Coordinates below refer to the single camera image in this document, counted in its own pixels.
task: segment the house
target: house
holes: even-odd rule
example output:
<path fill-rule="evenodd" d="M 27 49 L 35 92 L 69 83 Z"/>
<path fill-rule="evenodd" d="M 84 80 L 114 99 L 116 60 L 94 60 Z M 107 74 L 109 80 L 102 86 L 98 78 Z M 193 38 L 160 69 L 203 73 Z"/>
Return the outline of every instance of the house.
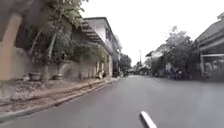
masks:
<path fill-rule="evenodd" d="M 105 71 L 112 76 L 113 69 L 119 70 L 118 61 L 121 55 L 120 42 L 114 35 L 106 17 L 92 17 L 85 18 L 84 20 L 99 35 L 100 39 L 97 39 L 95 37 L 96 35 L 92 34 L 92 32 L 88 32 L 87 34 L 91 39 L 95 39 L 95 41 L 98 41 L 106 49 L 109 61 L 105 64 Z"/>
<path fill-rule="evenodd" d="M 0 38 L 0 80 L 21 78 L 35 69 L 43 70 L 43 67 L 33 65 L 27 53 L 32 45 L 35 35 L 40 29 L 40 27 L 34 23 L 35 20 L 40 19 L 41 16 L 46 16 L 51 8 L 46 6 L 41 0 L 35 0 L 30 6 L 31 7 L 25 11 L 26 13 L 22 15 L 16 11 L 16 13 L 10 13 L 10 18 L 7 17 L 5 21 L 2 19 L 0 20 L 1 25 L 3 25 L 3 23 L 7 24 L 5 25 L 6 28 L 4 31 L 1 32 L 3 34 L 0 35 L 0 37 L 2 36 L 2 38 Z M 105 57 L 107 58 L 107 60 L 105 60 L 107 63 L 102 67 L 106 69 L 110 76 L 112 76 L 112 62 L 119 58 L 119 50 L 121 47 L 116 41 L 115 36 L 112 34 L 108 22 L 105 23 L 105 25 L 108 25 L 105 27 L 109 30 L 107 31 L 107 38 L 106 34 L 105 38 L 103 38 L 102 33 L 95 31 L 87 21 L 90 21 L 90 19 L 84 20 L 81 27 L 77 29 L 77 27 L 70 22 L 69 18 L 63 15 L 61 21 L 65 28 L 63 29 L 63 34 L 66 34 L 66 38 L 68 39 L 68 41 L 65 42 L 71 42 L 72 40 L 79 44 L 103 47 L 108 53 L 108 57 Z M 46 31 L 44 30 L 41 32 L 37 41 L 47 43 L 50 41 L 51 37 L 52 34 L 50 33 L 50 29 L 46 28 Z M 65 64 L 61 68 L 62 74 L 71 78 L 78 78 L 79 73 L 82 74 L 83 78 L 93 77 L 97 74 L 98 70 L 98 63 L 96 64 L 94 60 L 87 58 L 83 58 L 80 63 L 72 62 Z M 51 66 L 50 75 L 52 76 L 55 73 L 56 67 Z"/>
<path fill-rule="evenodd" d="M 218 21 L 210 25 L 193 44 L 200 53 L 200 68 L 202 74 L 221 71 L 224 57 L 224 13 L 218 16 Z"/>

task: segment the overcast sky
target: overcast sky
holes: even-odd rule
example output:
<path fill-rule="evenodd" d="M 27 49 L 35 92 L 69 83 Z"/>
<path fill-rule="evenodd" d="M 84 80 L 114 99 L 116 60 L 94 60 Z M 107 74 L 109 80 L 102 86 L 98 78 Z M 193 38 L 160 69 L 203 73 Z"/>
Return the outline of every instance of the overcast sky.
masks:
<path fill-rule="evenodd" d="M 222 0 L 89 0 L 84 17 L 107 17 L 132 65 L 168 37 L 176 25 L 195 39 L 224 12 Z"/>

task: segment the asphalt road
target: asphalt road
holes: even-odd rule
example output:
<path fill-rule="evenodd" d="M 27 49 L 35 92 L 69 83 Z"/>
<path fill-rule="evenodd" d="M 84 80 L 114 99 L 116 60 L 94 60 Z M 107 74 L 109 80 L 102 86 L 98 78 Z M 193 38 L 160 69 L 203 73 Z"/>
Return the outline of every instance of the asphalt road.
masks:
<path fill-rule="evenodd" d="M 224 84 L 130 76 L 0 128 L 142 128 L 142 110 L 158 128 L 223 128 Z"/>

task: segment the sidewalk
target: sidewalk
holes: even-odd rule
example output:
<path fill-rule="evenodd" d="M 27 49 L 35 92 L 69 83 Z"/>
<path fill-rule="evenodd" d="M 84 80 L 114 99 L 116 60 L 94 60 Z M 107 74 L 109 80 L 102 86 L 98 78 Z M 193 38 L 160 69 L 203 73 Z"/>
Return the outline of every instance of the sidewalk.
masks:
<path fill-rule="evenodd" d="M 24 84 L 24 82 L 17 81 L 20 84 L 11 84 L 9 87 L 5 85 L 4 95 L 2 95 L 4 97 L 1 97 L 0 102 L 0 122 L 60 105 L 62 102 L 98 90 L 105 84 L 117 80 L 116 78 L 90 79 L 80 83 L 50 81 L 44 85 L 40 82 L 28 82 L 30 85 L 27 85 L 27 82 Z"/>

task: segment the white building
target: white building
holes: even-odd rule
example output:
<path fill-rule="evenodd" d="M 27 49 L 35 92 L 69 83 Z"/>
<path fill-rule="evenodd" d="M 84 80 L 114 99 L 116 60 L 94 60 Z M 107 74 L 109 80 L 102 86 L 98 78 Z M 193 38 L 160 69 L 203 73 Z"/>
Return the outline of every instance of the white building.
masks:
<path fill-rule="evenodd" d="M 110 76 L 112 76 L 113 68 L 118 69 L 118 60 L 121 54 L 121 45 L 118 38 L 113 34 L 110 24 L 106 17 L 93 17 L 84 19 L 89 26 L 95 31 L 95 33 L 100 37 L 97 42 L 101 42 L 106 51 L 109 54 L 109 63 L 105 64 L 106 70 Z"/>

